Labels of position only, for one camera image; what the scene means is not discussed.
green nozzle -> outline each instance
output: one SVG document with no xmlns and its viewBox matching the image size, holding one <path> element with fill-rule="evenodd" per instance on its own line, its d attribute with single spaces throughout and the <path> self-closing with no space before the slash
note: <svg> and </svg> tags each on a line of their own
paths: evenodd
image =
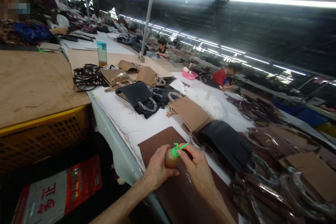
<svg viewBox="0 0 336 224">
<path fill-rule="evenodd" d="M 178 149 L 183 149 L 184 147 L 186 147 L 188 145 L 188 143 L 186 143 L 185 145 L 182 145 L 180 148 L 178 148 L 178 143 L 174 143 L 176 146 L 171 150 L 171 153 L 173 154 L 174 157 L 178 157 L 179 154 L 177 153 Z"/>
</svg>

black leather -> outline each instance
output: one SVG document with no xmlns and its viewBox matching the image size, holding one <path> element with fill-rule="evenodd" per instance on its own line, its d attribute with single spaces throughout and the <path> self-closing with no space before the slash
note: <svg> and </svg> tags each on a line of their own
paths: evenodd
<svg viewBox="0 0 336 224">
<path fill-rule="evenodd" d="M 124 94 L 126 97 L 125 100 L 128 101 L 132 107 L 138 106 L 138 102 L 142 102 L 142 104 L 144 104 L 150 97 L 153 97 L 153 94 L 147 85 L 142 81 L 135 82 L 125 87 L 120 87 L 115 91 L 115 93 L 118 96 L 120 96 L 121 93 Z"/>
<path fill-rule="evenodd" d="M 181 93 L 179 91 L 175 90 L 175 89 L 164 89 L 164 88 L 160 88 L 160 89 L 161 89 L 161 91 L 160 90 L 153 90 L 153 92 L 156 93 L 156 94 L 162 95 L 162 98 L 158 97 L 158 96 L 155 96 L 155 100 L 157 100 L 159 102 L 162 102 L 162 103 L 170 102 L 170 100 L 168 98 L 168 93 L 170 93 L 170 92 L 175 92 L 175 93 L 178 93 L 179 95 L 181 95 Z M 175 95 L 172 95 L 171 97 L 174 100 L 178 98 Z"/>
<path fill-rule="evenodd" d="M 199 132 L 201 144 L 207 144 L 224 163 L 230 163 L 238 172 L 242 173 L 250 160 L 251 144 L 237 133 L 229 124 L 213 120 Z"/>
</svg>

glue bottle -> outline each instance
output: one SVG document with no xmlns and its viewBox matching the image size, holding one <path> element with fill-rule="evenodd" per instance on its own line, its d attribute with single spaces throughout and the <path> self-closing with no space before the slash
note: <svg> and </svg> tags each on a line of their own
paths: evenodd
<svg viewBox="0 0 336 224">
<path fill-rule="evenodd" d="M 178 161 L 178 156 L 179 154 L 177 153 L 178 149 L 183 149 L 184 147 L 186 147 L 188 145 L 188 143 L 186 143 L 185 145 L 182 145 L 180 148 L 178 148 L 177 143 L 174 143 L 176 146 L 174 148 L 169 148 L 166 152 L 166 158 L 164 160 L 164 165 L 166 168 L 171 168 L 174 169 L 176 167 L 177 161 Z"/>
</svg>

yellow plastic crate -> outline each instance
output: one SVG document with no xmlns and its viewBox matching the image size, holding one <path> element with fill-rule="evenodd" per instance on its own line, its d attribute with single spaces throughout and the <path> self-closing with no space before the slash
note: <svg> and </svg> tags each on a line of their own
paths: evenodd
<svg viewBox="0 0 336 224">
<path fill-rule="evenodd" d="M 83 139 L 86 105 L 0 129 L 0 177 Z"/>
</svg>

leopard print clothing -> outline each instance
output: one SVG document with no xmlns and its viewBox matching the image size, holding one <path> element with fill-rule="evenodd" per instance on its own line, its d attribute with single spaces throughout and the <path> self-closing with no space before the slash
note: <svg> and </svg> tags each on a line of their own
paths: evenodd
<svg viewBox="0 0 336 224">
<path fill-rule="evenodd" d="M 19 19 L 1 19 L 0 20 L 0 43 L 9 44 L 14 46 L 30 46 L 27 42 L 17 31 L 13 28 L 13 24 L 21 22 L 25 23 L 29 26 L 33 26 L 33 23 L 26 19 L 26 20 L 19 20 Z"/>
</svg>

